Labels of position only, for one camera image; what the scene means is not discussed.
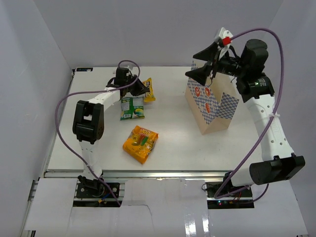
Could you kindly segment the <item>yellow candy packet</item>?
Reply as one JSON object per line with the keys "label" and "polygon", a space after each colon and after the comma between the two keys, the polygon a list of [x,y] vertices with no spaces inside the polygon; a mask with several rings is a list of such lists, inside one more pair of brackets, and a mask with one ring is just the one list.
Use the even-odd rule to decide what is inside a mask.
{"label": "yellow candy packet", "polygon": [[147,80],[143,81],[143,85],[149,90],[145,93],[144,102],[150,103],[155,101],[156,97],[154,95],[152,78],[148,78]]}

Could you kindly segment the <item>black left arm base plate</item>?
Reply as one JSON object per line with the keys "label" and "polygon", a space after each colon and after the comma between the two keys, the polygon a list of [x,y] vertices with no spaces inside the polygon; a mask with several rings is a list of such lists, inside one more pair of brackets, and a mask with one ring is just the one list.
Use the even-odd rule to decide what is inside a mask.
{"label": "black left arm base plate", "polygon": [[120,183],[108,183],[119,204],[113,198],[109,189],[100,184],[97,189],[92,189],[78,183],[76,187],[73,207],[120,207],[122,201],[120,200]]}

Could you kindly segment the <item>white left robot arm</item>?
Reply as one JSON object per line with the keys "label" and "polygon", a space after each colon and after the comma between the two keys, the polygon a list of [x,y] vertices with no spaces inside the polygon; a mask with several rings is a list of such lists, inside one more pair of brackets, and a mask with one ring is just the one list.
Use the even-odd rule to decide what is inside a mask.
{"label": "white left robot arm", "polygon": [[81,150],[78,157],[83,162],[83,174],[78,179],[93,197],[99,197],[104,192],[104,184],[100,181],[103,171],[99,158],[94,154],[104,134],[104,113],[128,93],[139,96],[149,92],[139,76],[129,68],[117,67],[116,75],[108,81],[103,91],[97,92],[89,100],[79,100],[76,104],[72,131]]}

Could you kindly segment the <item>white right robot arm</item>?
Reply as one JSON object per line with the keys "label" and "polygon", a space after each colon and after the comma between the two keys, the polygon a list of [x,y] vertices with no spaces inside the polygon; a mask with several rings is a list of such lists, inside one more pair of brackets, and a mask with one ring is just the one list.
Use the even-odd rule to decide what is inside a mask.
{"label": "white right robot arm", "polygon": [[283,132],[277,107],[275,91],[271,80],[263,72],[268,58],[267,44],[259,39],[246,42],[241,56],[231,57],[231,45],[212,43],[206,49],[193,55],[205,62],[203,67],[186,72],[186,76],[201,85],[206,79],[213,79],[217,73],[237,78],[236,86],[245,106],[248,108],[260,139],[262,161],[252,163],[248,168],[226,173],[223,192],[234,197],[242,186],[263,185],[291,179],[304,166],[303,156],[295,155]]}

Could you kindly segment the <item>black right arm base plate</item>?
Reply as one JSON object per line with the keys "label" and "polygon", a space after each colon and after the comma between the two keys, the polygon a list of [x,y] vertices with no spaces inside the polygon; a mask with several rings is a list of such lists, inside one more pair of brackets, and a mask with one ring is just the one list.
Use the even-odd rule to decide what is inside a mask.
{"label": "black right arm base plate", "polygon": [[205,182],[201,186],[201,189],[206,193],[209,210],[254,208],[253,194],[250,188],[232,194],[232,192],[240,189],[240,187],[229,186],[222,189],[219,193],[219,196],[225,195],[225,197],[216,199],[214,195],[221,184],[221,182]]}

